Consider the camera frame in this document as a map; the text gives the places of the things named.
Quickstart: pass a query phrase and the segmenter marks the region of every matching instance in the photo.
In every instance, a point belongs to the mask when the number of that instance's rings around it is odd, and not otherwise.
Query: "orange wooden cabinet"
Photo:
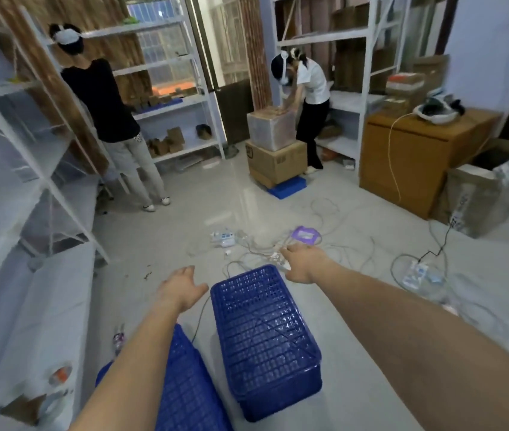
[[[500,116],[490,110],[469,108],[457,121],[438,126],[409,115],[394,125],[388,154],[390,127],[396,118],[373,114],[362,138],[360,187],[428,219],[444,185],[445,171],[469,161],[488,139]]]

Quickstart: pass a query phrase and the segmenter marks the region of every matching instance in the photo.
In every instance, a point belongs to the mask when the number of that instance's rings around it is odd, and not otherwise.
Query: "purple package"
[[[314,245],[321,234],[314,228],[306,228],[302,225],[296,227],[291,237],[307,245]]]

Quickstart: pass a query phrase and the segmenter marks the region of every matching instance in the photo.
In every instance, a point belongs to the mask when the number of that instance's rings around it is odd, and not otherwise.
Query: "white shirt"
[[[306,90],[308,104],[322,104],[330,98],[330,91],[321,66],[307,58],[305,66],[302,62],[296,70],[296,84],[303,85]]]

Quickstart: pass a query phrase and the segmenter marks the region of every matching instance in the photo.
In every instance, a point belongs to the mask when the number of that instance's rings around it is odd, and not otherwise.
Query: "woman in white shirt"
[[[271,62],[271,71],[281,85],[287,86],[296,78],[296,88],[283,103],[283,108],[296,112],[305,92],[301,118],[296,128],[296,138],[307,145],[308,168],[306,173],[322,169],[321,160],[316,153],[316,137],[321,132],[330,108],[330,91],[321,66],[306,57],[298,48],[290,54],[281,51]]]

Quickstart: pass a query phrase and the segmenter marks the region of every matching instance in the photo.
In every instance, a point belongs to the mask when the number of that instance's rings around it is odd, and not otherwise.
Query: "woman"
[[[302,93],[305,92],[301,118],[296,128],[296,138],[307,145],[307,174],[322,169],[321,160],[316,153],[315,139],[321,132],[330,108],[330,91],[321,66],[306,57],[298,48],[288,54],[281,51],[271,62],[271,71],[281,85],[292,84],[296,78],[296,88],[292,88],[290,96],[283,108],[290,107],[296,112],[301,104]]]
[[[97,137],[105,144],[117,169],[125,175],[131,190],[143,202],[143,210],[153,212],[155,206],[139,178],[139,166],[149,176],[161,204],[169,205],[171,200],[141,135],[141,127],[121,100],[109,62],[103,58],[91,61],[83,56],[81,31],[72,24],[51,24],[49,34],[72,59],[73,65],[64,68],[61,77],[87,106]]]

